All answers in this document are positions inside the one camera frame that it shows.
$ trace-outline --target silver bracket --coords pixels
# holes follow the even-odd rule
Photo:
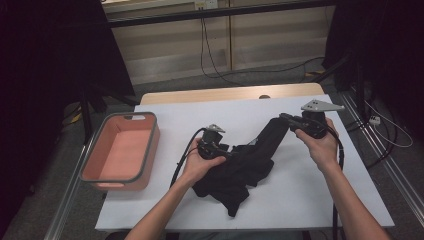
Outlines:
[[[345,109],[345,107],[314,99],[308,102],[307,104],[303,105],[301,109],[308,112],[328,112],[342,111]]]
[[[209,127],[206,127],[207,130],[211,130],[211,131],[215,131],[215,132],[222,132],[225,133],[224,129],[220,128],[218,125],[216,124],[211,124],[209,125]]]

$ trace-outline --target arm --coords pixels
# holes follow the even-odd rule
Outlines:
[[[134,226],[125,239],[159,239],[184,194],[197,181],[203,178],[208,170],[225,161],[224,157],[204,160],[197,151],[197,140],[191,144],[186,165],[182,175],[172,185],[162,199]]]
[[[327,124],[334,128],[327,118]],[[331,134],[314,139],[302,130],[297,137],[309,148],[311,158],[323,173],[348,239],[389,239],[387,233],[356,195],[337,162],[337,142]]]

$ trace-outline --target black cloth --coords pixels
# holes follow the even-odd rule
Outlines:
[[[240,204],[249,196],[246,186],[256,187],[268,176],[274,155],[289,126],[280,118],[271,119],[258,137],[247,145],[235,146],[234,154],[223,164],[209,170],[193,189],[198,197],[211,195],[235,217]]]

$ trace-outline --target pink tray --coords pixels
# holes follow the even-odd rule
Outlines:
[[[99,190],[144,189],[159,136],[151,112],[108,116],[89,146],[80,178]]]

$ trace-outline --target forearm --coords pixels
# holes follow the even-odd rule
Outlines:
[[[178,179],[162,199],[131,230],[126,239],[158,239],[190,183]]]
[[[348,239],[389,239],[337,165],[324,177]]]

